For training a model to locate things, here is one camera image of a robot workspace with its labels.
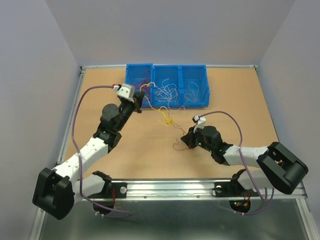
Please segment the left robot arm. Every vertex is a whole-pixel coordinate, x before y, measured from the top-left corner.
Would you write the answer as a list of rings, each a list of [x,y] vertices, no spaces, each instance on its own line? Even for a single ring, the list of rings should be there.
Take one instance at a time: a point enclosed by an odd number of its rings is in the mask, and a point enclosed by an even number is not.
[[[142,112],[144,96],[144,92],[135,92],[128,98],[120,96],[120,105],[105,105],[97,130],[85,146],[77,148],[64,163],[53,169],[44,168],[39,173],[32,203],[61,220],[76,202],[85,199],[95,206],[96,215],[108,218],[110,212],[115,211],[116,194],[120,189],[101,171],[94,171],[87,178],[83,173],[117,146],[122,137],[120,131],[129,117],[134,112]]]

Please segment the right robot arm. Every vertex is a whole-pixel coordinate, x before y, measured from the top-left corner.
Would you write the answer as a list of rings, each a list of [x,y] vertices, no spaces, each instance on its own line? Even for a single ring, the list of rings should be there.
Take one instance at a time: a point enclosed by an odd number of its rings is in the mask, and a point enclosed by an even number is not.
[[[190,127],[181,140],[189,149],[200,147],[210,152],[220,165],[244,167],[230,182],[235,195],[255,188],[274,188],[290,195],[309,172],[307,165],[279,142],[263,147],[239,147],[223,141],[214,126]],[[248,167],[255,169],[248,172]]]

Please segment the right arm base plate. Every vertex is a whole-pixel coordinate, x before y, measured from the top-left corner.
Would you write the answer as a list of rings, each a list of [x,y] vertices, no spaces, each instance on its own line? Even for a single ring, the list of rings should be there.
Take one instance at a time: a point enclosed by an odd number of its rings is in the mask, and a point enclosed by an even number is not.
[[[252,189],[246,190],[239,183],[231,181],[217,181],[211,189],[211,195],[217,198],[258,197]]]

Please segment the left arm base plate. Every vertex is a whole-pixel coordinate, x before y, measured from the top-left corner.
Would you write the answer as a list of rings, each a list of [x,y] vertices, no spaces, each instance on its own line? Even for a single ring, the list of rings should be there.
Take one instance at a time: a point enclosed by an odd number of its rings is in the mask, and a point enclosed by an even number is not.
[[[89,197],[91,199],[125,199],[127,197],[128,184],[126,182],[109,182],[106,183],[102,190],[94,193]]]

